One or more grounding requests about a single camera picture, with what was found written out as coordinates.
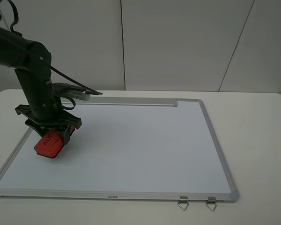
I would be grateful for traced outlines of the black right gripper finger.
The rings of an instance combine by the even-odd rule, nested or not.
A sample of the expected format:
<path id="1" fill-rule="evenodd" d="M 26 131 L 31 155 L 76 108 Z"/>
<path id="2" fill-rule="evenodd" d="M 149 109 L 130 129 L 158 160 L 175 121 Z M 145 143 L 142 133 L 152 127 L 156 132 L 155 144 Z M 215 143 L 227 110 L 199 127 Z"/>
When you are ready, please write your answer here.
<path id="1" fill-rule="evenodd" d="M 64 145 L 70 141 L 70 136 L 72 134 L 72 126 L 63 126 L 60 130 L 60 137 Z"/>

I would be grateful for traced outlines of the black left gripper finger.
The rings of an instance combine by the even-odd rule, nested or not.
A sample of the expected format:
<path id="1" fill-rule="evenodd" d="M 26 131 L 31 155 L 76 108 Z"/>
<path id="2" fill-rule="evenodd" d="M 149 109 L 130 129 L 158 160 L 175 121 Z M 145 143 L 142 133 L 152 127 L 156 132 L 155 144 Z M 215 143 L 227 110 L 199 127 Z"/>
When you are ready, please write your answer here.
<path id="1" fill-rule="evenodd" d="M 33 129 L 40 137 L 43 137 L 47 132 L 47 128 L 42 127 L 31 120 L 26 120 L 25 125 Z"/>

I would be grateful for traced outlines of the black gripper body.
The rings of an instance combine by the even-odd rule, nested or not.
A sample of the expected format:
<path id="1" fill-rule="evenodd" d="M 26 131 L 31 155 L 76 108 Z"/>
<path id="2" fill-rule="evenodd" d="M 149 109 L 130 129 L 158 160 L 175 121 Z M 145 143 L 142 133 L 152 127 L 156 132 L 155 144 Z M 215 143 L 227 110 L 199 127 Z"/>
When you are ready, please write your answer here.
<path id="1" fill-rule="evenodd" d="M 65 83 L 36 83 L 22 82 L 22 90 L 28 101 L 27 105 L 15 108 L 18 115 L 22 114 L 33 124 L 45 128 L 61 126 L 79 129 L 81 119 L 68 113 L 61 104 L 61 98 L 67 98 L 75 106 L 72 97 L 66 95 L 67 91 L 81 92 L 81 87 Z"/>

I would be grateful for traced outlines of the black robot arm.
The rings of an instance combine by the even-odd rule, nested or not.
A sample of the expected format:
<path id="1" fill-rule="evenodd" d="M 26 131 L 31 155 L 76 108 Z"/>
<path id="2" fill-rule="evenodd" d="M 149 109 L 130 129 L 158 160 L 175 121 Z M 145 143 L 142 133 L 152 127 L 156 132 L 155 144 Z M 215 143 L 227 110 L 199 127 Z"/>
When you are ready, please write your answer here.
<path id="1" fill-rule="evenodd" d="M 44 136 L 54 129 L 62 142 L 67 144 L 72 129 L 79 129 L 81 119 L 68 112 L 61 98 L 73 99 L 65 92 L 72 88 L 65 83 L 52 83 L 51 53 L 39 42 L 26 40 L 0 27 L 0 65 L 14 68 L 17 79 L 27 99 L 27 105 L 15 108 L 18 115 L 24 115 L 25 124 Z"/>

